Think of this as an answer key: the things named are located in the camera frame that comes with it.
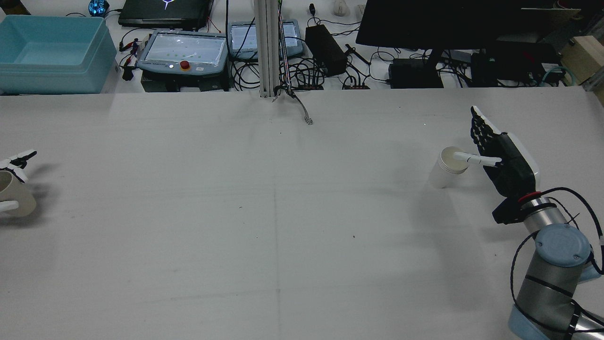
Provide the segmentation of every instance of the computer mouse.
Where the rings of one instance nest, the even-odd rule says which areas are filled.
[[[88,4],[88,13],[91,16],[105,16],[109,3],[105,0],[90,0]]]

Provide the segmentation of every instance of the red wire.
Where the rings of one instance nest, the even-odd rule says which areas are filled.
[[[210,19],[210,17],[208,17],[208,21],[210,21],[212,23],[212,26],[214,26],[214,28],[218,31],[218,33],[222,33],[222,31],[220,31],[218,29],[218,27],[216,27],[216,25],[214,25],[214,22],[212,21],[212,19]]]

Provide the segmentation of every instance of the monitor stand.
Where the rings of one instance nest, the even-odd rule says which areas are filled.
[[[428,60],[395,59],[388,67],[390,88],[443,88],[436,66],[443,54],[433,49]]]

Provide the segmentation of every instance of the metal frame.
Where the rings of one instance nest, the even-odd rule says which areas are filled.
[[[254,0],[260,97],[275,96],[279,86],[279,18],[277,0]]]

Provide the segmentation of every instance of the red emergency stop button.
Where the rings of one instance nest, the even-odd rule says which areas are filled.
[[[189,65],[188,61],[186,61],[186,60],[181,61],[181,69],[183,71],[187,71],[189,68],[191,68],[191,65]]]

